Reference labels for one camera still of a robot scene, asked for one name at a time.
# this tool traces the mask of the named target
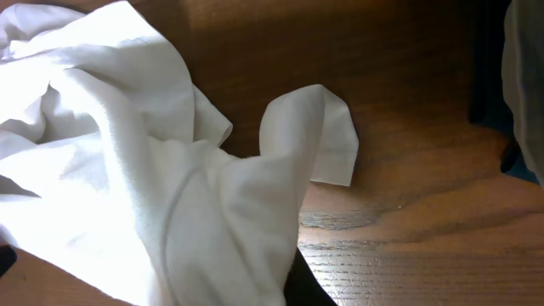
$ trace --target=wood grain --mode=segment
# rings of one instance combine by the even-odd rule
[[[475,2],[131,3],[234,123],[231,154],[258,154],[264,109],[290,90],[322,83],[348,103],[360,137],[353,186],[312,184],[300,216],[299,247],[340,305],[544,304],[544,192],[501,175],[506,139],[467,123]],[[6,277],[36,275],[33,264]],[[11,292],[2,280],[0,300],[38,290],[25,305],[77,304],[49,302],[52,287],[82,291],[63,277]]]

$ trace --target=wooden surface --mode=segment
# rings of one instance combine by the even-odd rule
[[[348,103],[353,186],[312,184],[300,216],[299,247],[338,304],[544,304],[544,192],[500,175],[506,139],[467,123],[474,1],[132,3],[234,123],[231,154],[258,154],[281,94],[322,83]],[[119,304],[25,254],[3,299]]]

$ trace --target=brown wood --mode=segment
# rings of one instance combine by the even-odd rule
[[[353,186],[312,184],[300,217],[300,248],[339,304],[544,304],[544,192],[501,175],[506,139],[467,123],[474,1],[132,3],[234,123],[231,154],[258,154],[264,109],[290,90],[322,83],[348,103]],[[43,265],[25,255],[0,301],[118,304]]]

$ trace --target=wooden table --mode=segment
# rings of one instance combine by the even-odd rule
[[[473,1],[132,3],[234,123],[231,154],[258,154],[281,94],[322,83],[348,103],[353,185],[312,184],[300,215],[299,247],[340,305],[544,304],[544,192],[501,175],[507,140],[467,123]],[[21,254],[0,301],[120,304]]]

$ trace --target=black object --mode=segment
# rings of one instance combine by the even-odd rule
[[[16,260],[17,255],[11,247],[0,246],[0,277],[8,271]]]
[[[283,294],[287,306],[337,306],[317,282],[312,270],[304,260],[303,254],[298,249],[291,271],[287,276]]]
[[[504,18],[511,0],[479,0],[474,50],[473,99],[468,110],[471,123],[494,128],[511,140],[505,149],[501,171],[538,184],[526,166],[513,134],[513,114],[502,96]]]

